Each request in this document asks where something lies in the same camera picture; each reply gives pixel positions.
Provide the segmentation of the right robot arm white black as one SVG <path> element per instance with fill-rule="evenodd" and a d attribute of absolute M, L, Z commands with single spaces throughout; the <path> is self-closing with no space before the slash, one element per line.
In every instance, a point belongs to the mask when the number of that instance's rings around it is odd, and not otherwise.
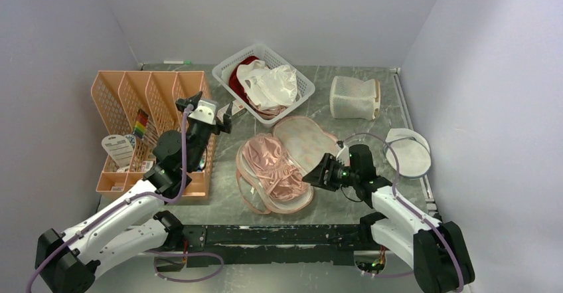
<path fill-rule="evenodd" d="M 303 182 L 328 191 L 352 187 L 359 201 L 375 212 L 361 218 L 358 239 L 367 249 L 379 244 L 412 269 L 423 292 L 461 290 L 475 271 L 460 227 L 441 222 L 411 206 L 395 183 L 380 176 L 370 148 L 349 148 L 349 165 L 326 153 Z"/>

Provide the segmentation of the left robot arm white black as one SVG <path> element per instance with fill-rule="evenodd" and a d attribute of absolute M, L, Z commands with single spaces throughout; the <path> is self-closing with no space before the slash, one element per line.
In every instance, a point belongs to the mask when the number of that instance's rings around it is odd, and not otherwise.
<path fill-rule="evenodd" d="M 180 130 L 159 136 L 155 163 L 129 191 L 83 222 L 39 237 L 32 280 L 43 279 L 52 292 L 85 292 L 101 275 L 140 253 L 189 257 L 184 224 L 165 206 L 179 202 L 190 174 L 210 159 L 210 138 L 231 132 L 232 108 L 218 117 L 218 104 L 201 93 L 175 105 Z"/>

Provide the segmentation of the pink satin bra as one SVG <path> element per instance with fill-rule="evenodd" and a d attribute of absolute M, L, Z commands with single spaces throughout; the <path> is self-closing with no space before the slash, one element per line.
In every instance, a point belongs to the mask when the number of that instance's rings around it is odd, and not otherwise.
<path fill-rule="evenodd" d="M 278 201 L 291 201 L 304 195 L 308 184 L 289 158 L 288 150 L 271 134 L 260 134 L 250 138 L 242 146 L 243 160 L 258 178 L 266 195 Z"/>

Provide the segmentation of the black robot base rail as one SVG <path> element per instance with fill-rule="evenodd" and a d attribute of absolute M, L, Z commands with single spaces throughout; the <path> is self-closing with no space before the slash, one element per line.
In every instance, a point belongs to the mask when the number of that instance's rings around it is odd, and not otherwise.
<path fill-rule="evenodd" d="M 328 262 L 379 273 L 389 250 L 360 224 L 185 225 L 168 211 L 155 219 L 171 234 L 158 252 L 192 254 L 186 267 L 213 264 L 293 264 Z"/>

